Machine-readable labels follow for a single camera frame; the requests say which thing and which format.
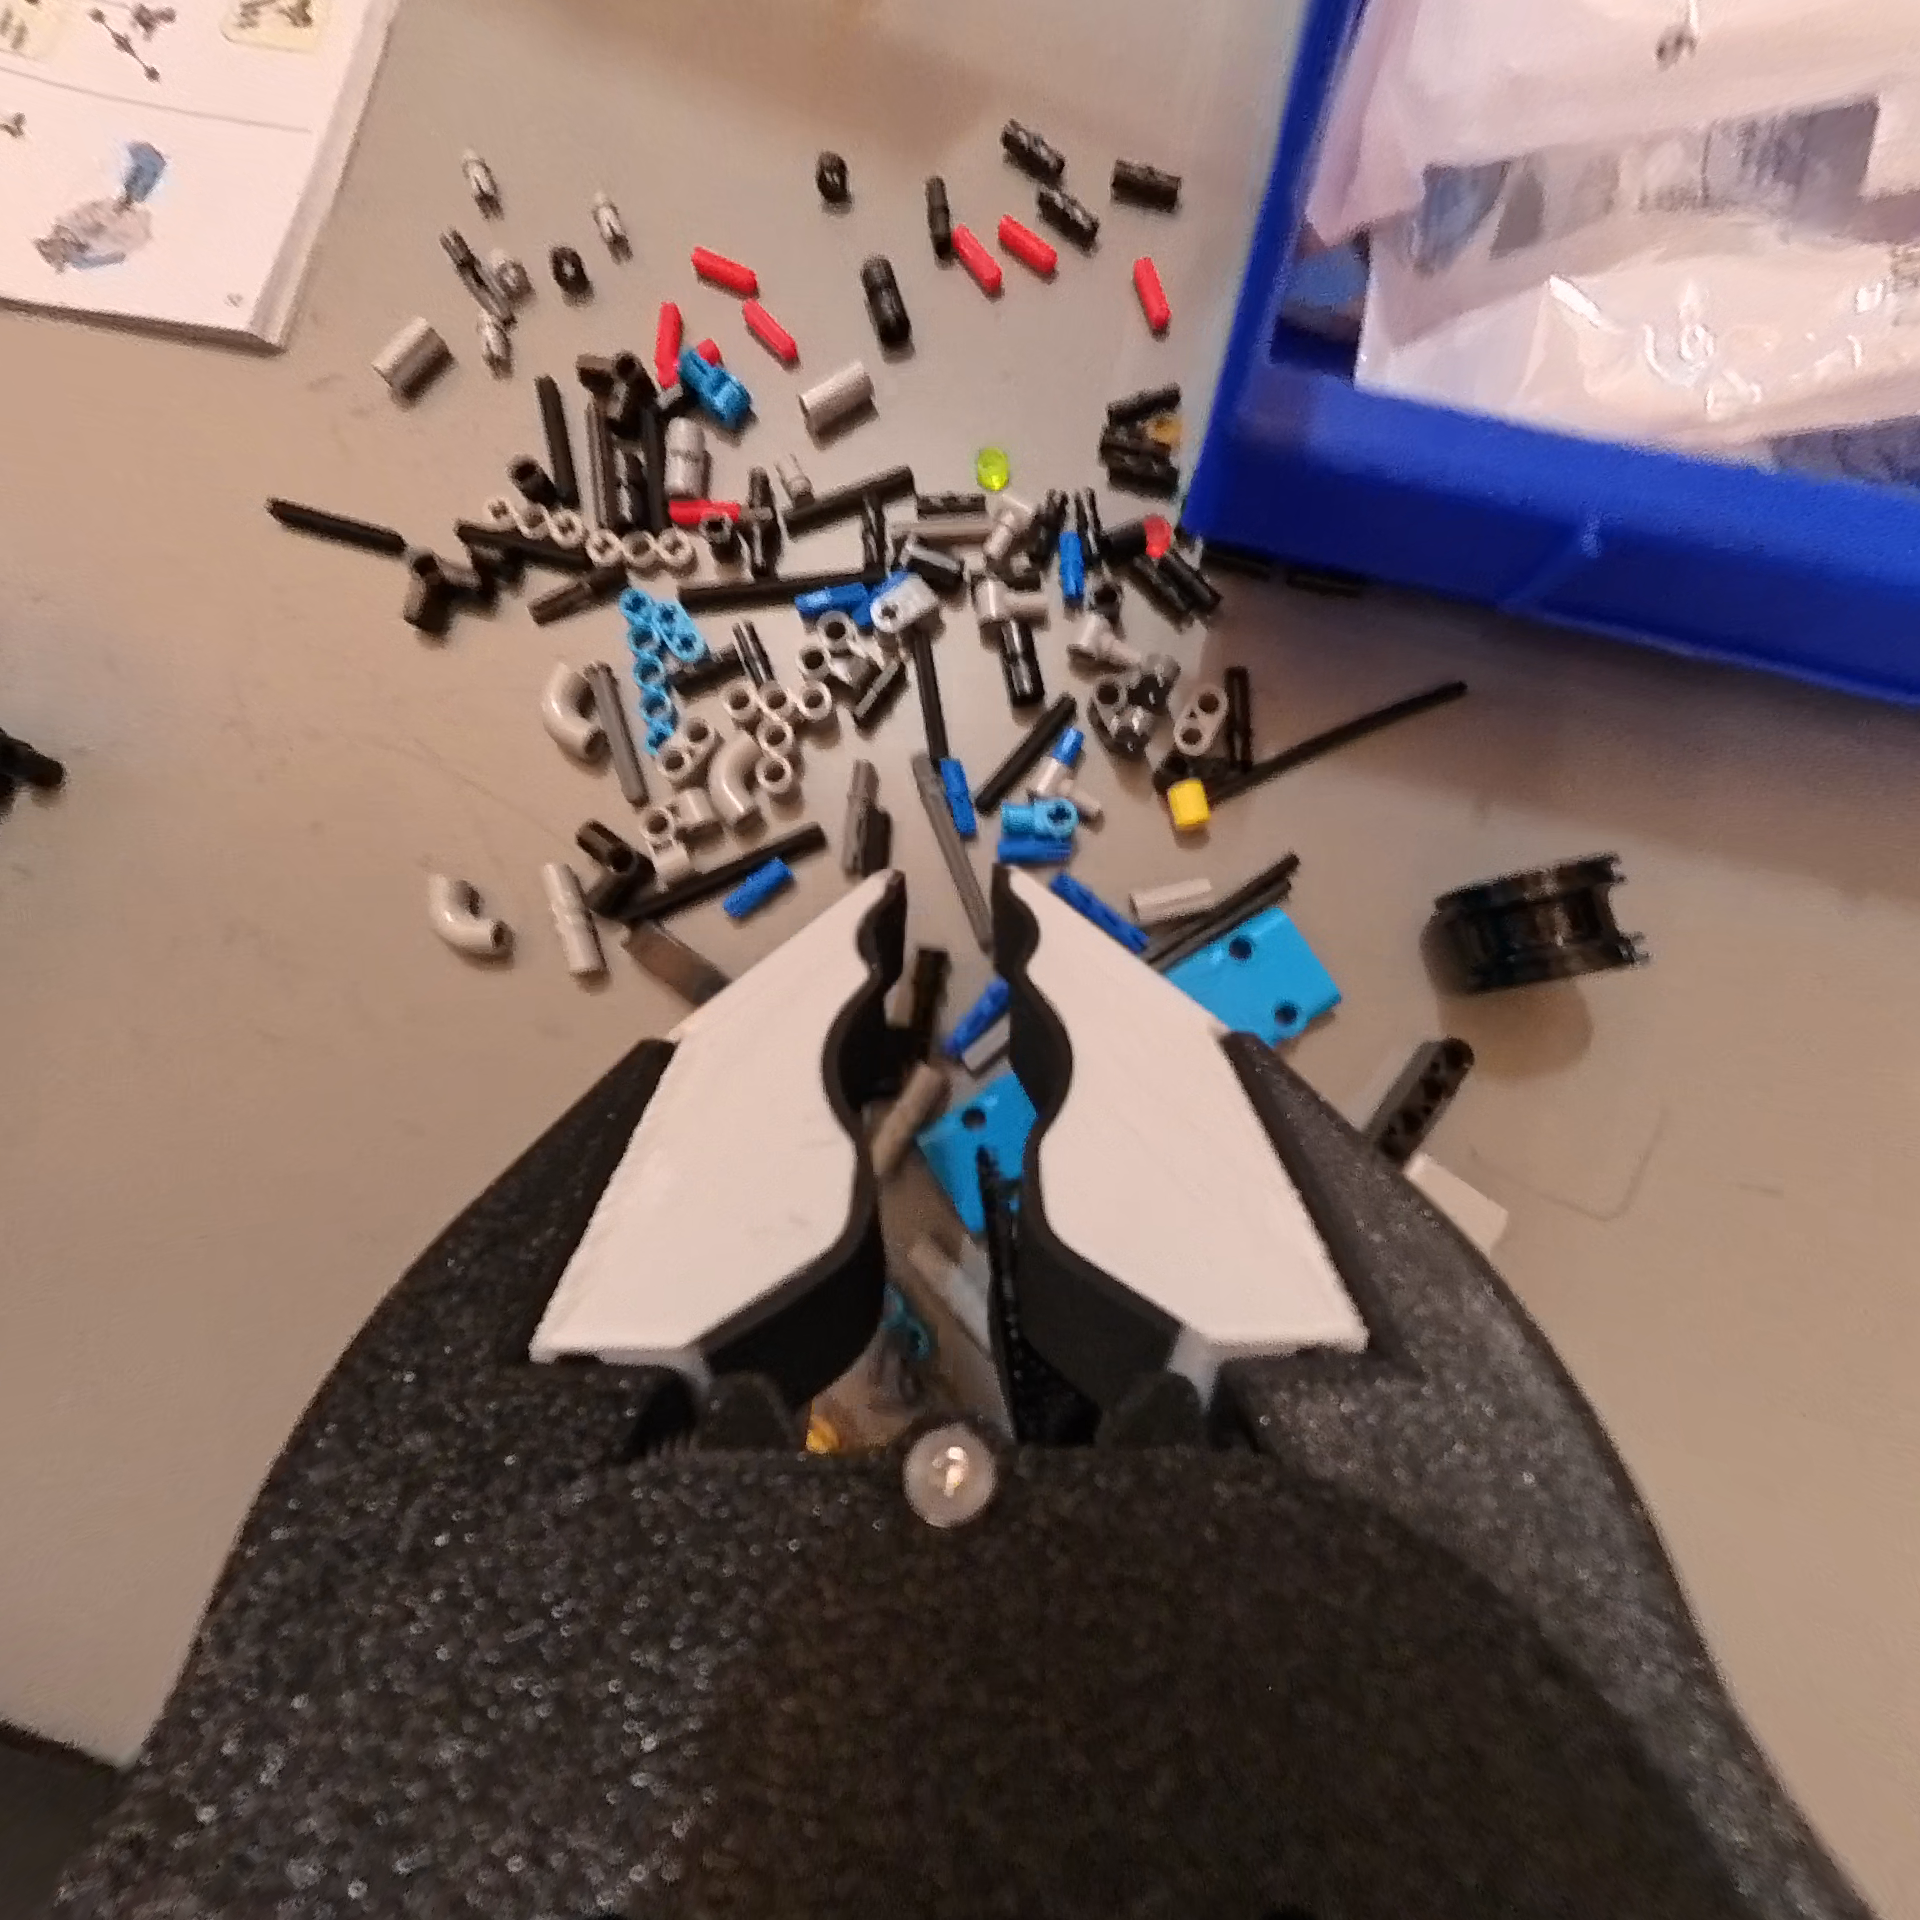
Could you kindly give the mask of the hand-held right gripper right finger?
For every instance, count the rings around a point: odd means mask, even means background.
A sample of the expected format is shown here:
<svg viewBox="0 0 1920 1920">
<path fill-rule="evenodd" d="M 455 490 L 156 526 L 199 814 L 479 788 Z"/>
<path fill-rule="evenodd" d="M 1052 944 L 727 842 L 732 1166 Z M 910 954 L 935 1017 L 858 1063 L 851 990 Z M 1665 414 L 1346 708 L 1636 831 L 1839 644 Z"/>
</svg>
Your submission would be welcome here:
<svg viewBox="0 0 1920 1920">
<path fill-rule="evenodd" d="M 1270 1052 L 1019 870 L 993 878 L 1034 1109 L 1017 1282 L 1043 1352 L 1359 1352 L 1367 1325 L 1254 1092 Z"/>
</svg>

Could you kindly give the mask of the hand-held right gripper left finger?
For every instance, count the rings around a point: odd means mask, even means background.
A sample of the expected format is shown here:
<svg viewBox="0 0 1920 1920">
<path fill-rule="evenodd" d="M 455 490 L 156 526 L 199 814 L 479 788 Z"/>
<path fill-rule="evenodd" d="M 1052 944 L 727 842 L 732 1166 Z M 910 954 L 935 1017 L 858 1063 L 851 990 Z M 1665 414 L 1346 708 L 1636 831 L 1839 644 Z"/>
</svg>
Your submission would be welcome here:
<svg viewBox="0 0 1920 1920">
<path fill-rule="evenodd" d="M 849 1368 L 886 1284 L 863 1134 L 907 881 L 860 881 L 639 1047 L 639 1117 L 532 1330 L 531 1361 Z"/>
</svg>

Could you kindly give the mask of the pile of small brick parts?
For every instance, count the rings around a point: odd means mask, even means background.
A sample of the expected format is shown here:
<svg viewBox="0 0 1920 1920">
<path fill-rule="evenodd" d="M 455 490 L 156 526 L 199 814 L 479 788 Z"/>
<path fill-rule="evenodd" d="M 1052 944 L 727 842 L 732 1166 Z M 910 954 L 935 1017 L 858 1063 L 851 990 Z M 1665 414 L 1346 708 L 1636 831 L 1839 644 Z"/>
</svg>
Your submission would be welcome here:
<svg viewBox="0 0 1920 1920">
<path fill-rule="evenodd" d="M 407 618 L 421 632 L 438 632 L 458 605 L 483 600 L 495 585 L 501 559 L 561 573 L 561 586 L 531 605 L 535 621 L 553 621 L 610 600 L 622 605 L 638 671 L 638 718 L 646 727 L 649 752 L 669 793 L 655 828 L 636 824 L 636 842 L 599 822 L 582 828 L 581 848 L 594 866 L 587 892 L 575 887 L 570 866 L 547 870 L 566 960 L 578 974 L 599 965 L 599 920 L 623 925 L 636 941 L 714 897 L 723 897 L 734 920 L 777 897 L 791 881 L 794 861 L 825 850 L 825 828 L 802 822 L 788 831 L 763 834 L 747 842 L 741 857 L 706 870 L 684 860 L 689 830 L 735 828 L 765 799 L 791 801 L 799 778 L 794 764 L 798 737 L 831 719 L 845 719 L 860 733 L 868 732 L 900 685 L 922 695 L 927 741 L 945 741 L 931 626 L 948 592 L 1002 586 L 997 559 L 989 559 L 986 570 L 970 570 L 950 550 L 922 550 L 922 538 L 907 527 L 900 527 L 900 541 L 893 538 L 883 506 L 895 496 L 915 493 L 910 468 L 878 472 L 831 496 L 794 493 L 788 512 L 777 512 L 765 470 L 749 472 L 741 505 L 719 506 L 690 496 L 692 480 L 686 478 L 686 468 L 702 468 L 699 420 L 741 424 L 753 410 L 735 375 L 694 346 L 678 354 L 674 376 L 668 376 L 665 368 L 644 375 L 631 354 L 591 360 L 587 373 L 587 424 L 599 448 L 639 457 L 646 489 L 638 493 L 638 502 L 655 526 L 582 520 L 561 485 L 562 437 L 550 441 L 550 466 L 524 463 L 515 470 L 515 497 L 493 500 L 483 520 L 459 526 L 458 536 L 470 554 L 467 567 L 452 567 L 431 550 L 407 543 L 387 526 L 276 496 L 268 502 L 270 517 L 286 527 L 405 559 Z M 1281 904 L 1294 872 L 1289 857 L 1237 896 L 1219 901 L 1215 910 L 1190 917 L 1189 929 L 1178 929 L 1171 944 L 1155 944 L 1143 922 L 1113 914 L 1101 897 L 1066 872 L 1086 809 L 1068 783 L 1045 783 L 1034 765 L 1068 776 L 1074 772 L 1083 750 L 1076 719 L 1071 696 L 1047 706 L 983 786 L 971 786 L 965 767 L 948 756 L 922 753 L 910 764 L 927 824 L 940 836 L 981 949 L 995 953 L 993 878 L 997 869 L 1010 869 L 1045 885 L 1127 954 L 1143 960 L 1227 1029 L 1252 1034 L 1263 1047 L 1291 1037 L 1310 1017 L 1325 1013 L 1335 998 L 1332 984 L 1310 950 L 1303 953 L 1308 981 L 1263 974 L 1268 961 L 1291 961 L 1286 941 L 1294 928 Z M 884 860 L 874 860 L 874 824 L 879 812 L 868 781 L 871 770 L 860 760 L 849 790 L 854 887 L 878 872 L 899 870 Z M 917 1146 L 954 1212 L 989 1247 L 993 1279 L 979 1294 L 979 1343 L 995 1356 L 1007 1407 L 1019 1405 L 1022 1368 L 1034 1365 L 1052 1366 L 1053 1380 L 1076 1405 L 1089 1405 L 1089 1421 L 1097 1424 L 1150 1384 L 1174 1384 L 1179 1404 L 1212 1407 L 1219 1380 L 1234 1361 L 1303 1352 L 1348 1358 L 1381 1343 L 1382 1334 L 1370 1322 L 1363 1302 L 1365 1228 L 1310 1182 L 1305 1164 L 1297 1156 L 1298 1140 L 1268 1098 L 1274 1086 L 1267 1076 L 1276 1068 L 1268 1064 L 1254 1070 L 1254 1092 L 1277 1121 L 1283 1159 L 1359 1306 L 1367 1345 L 1038 1350 L 1027 1340 L 1017 1309 L 1019 1156 L 1036 1113 L 1012 1072 L 1010 991 L 997 975 L 954 1029 L 950 1042 L 935 1044 L 931 1020 L 940 1013 L 945 961 L 945 950 L 925 949 L 917 954 L 910 978 L 915 1022 L 886 1022 L 876 1097 L 861 1119 L 879 1190 L 905 1152 Z M 607 1177 L 591 1190 L 591 1207 Z M 585 1223 L 566 1236 L 561 1271 Z M 753 1375 L 794 1407 L 811 1404 L 845 1372 L 658 1368 L 601 1360 L 531 1365 L 558 1368 L 589 1361 L 655 1373 L 684 1401 L 703 1396 L 724 1377 Z"/>
</svg>

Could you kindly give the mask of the grey desk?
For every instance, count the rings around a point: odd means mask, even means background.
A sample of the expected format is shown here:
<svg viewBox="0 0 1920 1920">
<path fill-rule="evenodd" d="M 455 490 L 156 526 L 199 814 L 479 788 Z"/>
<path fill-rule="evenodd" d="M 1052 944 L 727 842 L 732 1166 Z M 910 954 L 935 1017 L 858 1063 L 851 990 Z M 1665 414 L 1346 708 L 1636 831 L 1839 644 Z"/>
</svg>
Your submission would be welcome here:
<svg viewBox="0 0 1920 1920">
<path fill-rule="evenodd" d="M 807 373 L 918 356 L 831 458 L 1070 485 L 1105 398 L 1196 415 L 1297 5 L 405 5 L 286 354 L 4 316 L 4 1717 L 126 1762 L 282 1439 L 401 1271 L 671 1007 L 564 974 L 540 869 L 603 783 L 538 696 L 605 616 L 401 618 L 293 496 L 444 541 L 517 449 L 442 231 L 582 246 L 519 368 L 649 343 L 689 248 Z M 1107 896 L 1298 850 L 1345 991 L 1291 1055 L 1356 1113 L 1435 1029 L 1435 1137 L 1653 1505 L 1745 1713 L 1866 1897 L 1915 1914 L 1915 712 L 1404 599 L 1227 583 L 1289 742 L 1473 695 L 1178 848 L 1108 798 Z M 1643 966 L 1467 997 L 1434 901 L 1613 853 Z"/>
</svg>

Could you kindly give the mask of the black toy wheel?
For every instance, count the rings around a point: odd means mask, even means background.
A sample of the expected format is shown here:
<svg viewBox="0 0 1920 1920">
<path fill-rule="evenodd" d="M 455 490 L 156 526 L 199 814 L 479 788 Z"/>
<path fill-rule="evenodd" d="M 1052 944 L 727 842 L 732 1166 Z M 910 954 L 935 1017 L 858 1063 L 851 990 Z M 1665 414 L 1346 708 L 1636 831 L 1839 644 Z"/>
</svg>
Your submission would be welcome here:
<svg viewBox="0 0 1920 1920">
<path fill-rule="evenodd" d="M 1441 896 L 1425 953 L 1449 991 L 1483 997 L 1639 968 L 1649 945 L 1615 918 L 1613 853 L 1476 879 Z"/>
</svg>

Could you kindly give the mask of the blue plastic bin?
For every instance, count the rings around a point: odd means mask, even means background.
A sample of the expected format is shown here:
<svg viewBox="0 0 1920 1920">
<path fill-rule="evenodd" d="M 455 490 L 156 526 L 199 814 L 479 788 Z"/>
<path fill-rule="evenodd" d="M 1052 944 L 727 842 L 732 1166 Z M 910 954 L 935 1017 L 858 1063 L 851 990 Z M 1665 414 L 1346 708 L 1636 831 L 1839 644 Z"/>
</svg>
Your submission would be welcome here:
<svg viewBox="0 0 1920 1920">
<path fill-rule="evenodd" d="M 1363 5 L 1303 5 L 1186 493 L 1203 536 L 1509 616 L 1915 706 L 1914 490 L 1567 438 L 1353 384 L 1283 316 Z"/>
</svg>

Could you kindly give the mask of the clear plastic bags bundle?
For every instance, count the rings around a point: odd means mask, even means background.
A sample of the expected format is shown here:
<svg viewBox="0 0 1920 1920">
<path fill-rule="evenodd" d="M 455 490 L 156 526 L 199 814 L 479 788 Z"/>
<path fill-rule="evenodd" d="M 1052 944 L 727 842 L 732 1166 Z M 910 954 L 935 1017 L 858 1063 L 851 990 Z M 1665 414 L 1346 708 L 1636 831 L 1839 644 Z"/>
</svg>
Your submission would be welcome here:
<svg viewBox="0 0 1920 1920">
<path fill-rule="evenodd" d="M 1915 1 L 1363 5 L 1305 201 L 1353 384 L 1915 493 Z"/>
</svg>

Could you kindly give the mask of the instruction booklet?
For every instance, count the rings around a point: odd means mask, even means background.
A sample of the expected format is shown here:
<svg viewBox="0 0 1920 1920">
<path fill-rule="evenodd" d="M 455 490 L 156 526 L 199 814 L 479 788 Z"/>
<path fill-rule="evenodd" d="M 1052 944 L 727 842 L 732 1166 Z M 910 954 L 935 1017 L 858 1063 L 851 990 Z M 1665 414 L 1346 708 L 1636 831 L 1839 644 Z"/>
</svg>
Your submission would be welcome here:
<svg viewBox="0 0 1920 1920">
<path fill-rule="evenodd" d="M 286 346 L 396 13 L 4 1 L 4 308 Z"/>
</svg>

